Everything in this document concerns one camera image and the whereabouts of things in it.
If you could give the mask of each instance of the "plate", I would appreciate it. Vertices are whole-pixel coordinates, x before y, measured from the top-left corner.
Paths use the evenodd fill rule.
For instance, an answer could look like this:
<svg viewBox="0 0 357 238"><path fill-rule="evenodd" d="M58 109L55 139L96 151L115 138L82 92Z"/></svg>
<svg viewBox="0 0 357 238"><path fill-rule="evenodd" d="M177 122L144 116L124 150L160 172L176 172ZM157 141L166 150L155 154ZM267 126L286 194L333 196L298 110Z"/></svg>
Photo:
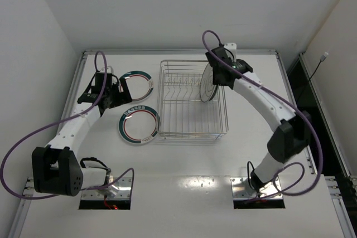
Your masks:
<svg viewBox="0 0 357 238"><path fill-rule="evenodd" d="M139 105L128 109L120 118L119 133L132 144L144 144L157 135L157 112L149 106Z"/></svg>
<svg viewBox="0 0 357 238"><path fill-rule="evenodd" d="M214 98L217 93L218 85L213 85L213 69L207 64L201 78L200 97L205 103Z"/></svg>
<svg viewBox="0 0 357 238"><path fill-rule="evenodd" d="M150 96L154 89L154 82L149 74L143 71L131 71L122 75L127 81L128 89L133 101L141 101Z"/></svg>

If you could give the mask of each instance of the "dish rack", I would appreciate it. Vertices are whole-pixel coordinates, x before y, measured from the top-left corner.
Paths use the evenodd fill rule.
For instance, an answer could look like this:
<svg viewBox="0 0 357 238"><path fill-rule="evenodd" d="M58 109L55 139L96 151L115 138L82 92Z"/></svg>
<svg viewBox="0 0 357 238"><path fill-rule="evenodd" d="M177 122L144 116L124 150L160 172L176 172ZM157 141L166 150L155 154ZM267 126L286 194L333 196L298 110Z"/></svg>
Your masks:
<svg viewBox="0 0 357 238"><path fill-rule="evenodd" d="M218 87L213 100L201 101L201 77L207 64L207 61L161 61L157 129L162 139L214 140L227 133L224 88Z"/></svg>

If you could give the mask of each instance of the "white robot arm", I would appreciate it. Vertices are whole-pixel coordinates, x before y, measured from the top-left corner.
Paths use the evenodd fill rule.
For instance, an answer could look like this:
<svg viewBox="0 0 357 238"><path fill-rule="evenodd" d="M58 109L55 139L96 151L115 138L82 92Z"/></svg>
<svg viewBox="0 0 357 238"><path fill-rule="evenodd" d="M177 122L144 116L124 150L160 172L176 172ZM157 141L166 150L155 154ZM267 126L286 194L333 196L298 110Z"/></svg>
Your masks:
<svg viewBox="0 0 357 238"><path fill-rule="evenodd" d="M37 192L75 196L81 189L108 184L110 175L108 167L105 165L86 167L83 161L79 163L77 155L90 128L106 109L132 101L125 79L120 79L123 92L119 92L119 80L113 82L114 77L113 69L107 68L105 89L98 104L87 113L65 123L57 136L45 147L37 147L32 152L33 181ZM71 115L86 111L96 101L104 83L104 70L96 72L92 81L78 98Z"/></svg>
<svg viewBox="0 0 357 238"><path fill-rule="evenodd" d="M262 85L259 77L243 60L230 59L223 46L214 48L212 52L232 68L241 74ZM242 79L235 72L229 71L218 63L207 52L209 65L213 72L213 85L229 86L235 92L244 97L262 115L269 124L273 135L267 147L268 153L260 165L251 172L251 185L259 191L265 184L270 182L274 175L296 154L301 152L310 142L310 132L307 130L302 119L286 104Z"/></svg>

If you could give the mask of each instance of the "black joint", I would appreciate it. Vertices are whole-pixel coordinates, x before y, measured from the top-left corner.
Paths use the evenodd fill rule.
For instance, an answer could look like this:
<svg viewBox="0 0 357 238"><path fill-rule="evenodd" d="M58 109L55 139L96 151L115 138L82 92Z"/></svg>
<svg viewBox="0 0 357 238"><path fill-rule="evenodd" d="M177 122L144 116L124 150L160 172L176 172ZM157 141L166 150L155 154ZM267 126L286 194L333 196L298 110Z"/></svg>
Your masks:
<svg viewBox="0 0 357 238"><path fill-rule="evenodd" d="M239 71L241 74L246 72L253 72L253 68L245 61L237 60L236 62L233 62L233 60L226 53L226 49L224 48L223 44L220 44L219 47L212 49L212 53L221 59L224 63ZM223 66L214 56L211 55L210 52L206 52L206 57L210 66L213 68L213 84L228 86L233 89L234 80L240 79L240 75L234 72L234 70Z"/></svg>
<svg viewBox="0 0 357 238"><path fill-rule="evenodd" d="M33 182L36 192L76 196L83 182L83 173L68 147L37 147L32 152Z"/></svg>
<svg viewBox="0 0 357 238"><path fill-rule="evenodd" d="M105 88L101 99L98 102L98 108L100 116L104 114L106 109L115 108L125 103L131 103L132 97L130 95L127 82L125 78L120 78L120 85L123 91L119 91L118 83L113 84L113 74L107 74L107 80L105 83ZM89 85L87 86L84 93L78 98L78 103L95 103L98 99L100 91L102 90L104 82L104 73L96 72L92 77Z"/></svg>
<svg viewBox="0 0 357 238"><path fill-rule="evenodd" d="M303 113L311 121L311 116L306 111ZM311 133L299 116L281 123L268 142L268 151L276 161L286 163L309 145Z"/></svg>

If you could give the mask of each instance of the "red wire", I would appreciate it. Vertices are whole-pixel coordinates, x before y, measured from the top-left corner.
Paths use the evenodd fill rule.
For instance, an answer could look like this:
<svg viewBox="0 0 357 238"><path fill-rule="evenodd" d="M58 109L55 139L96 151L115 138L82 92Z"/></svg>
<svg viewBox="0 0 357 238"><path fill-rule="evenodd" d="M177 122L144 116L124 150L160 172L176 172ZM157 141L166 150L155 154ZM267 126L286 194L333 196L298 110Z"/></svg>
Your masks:
<svg viewBox="0 0 357 238"><path fill-rule="evenodd" d="M106 196L104 196L104 205L106 207L109 207L110 210L112 209L112 207L107 203L107 197Z"/></svg>

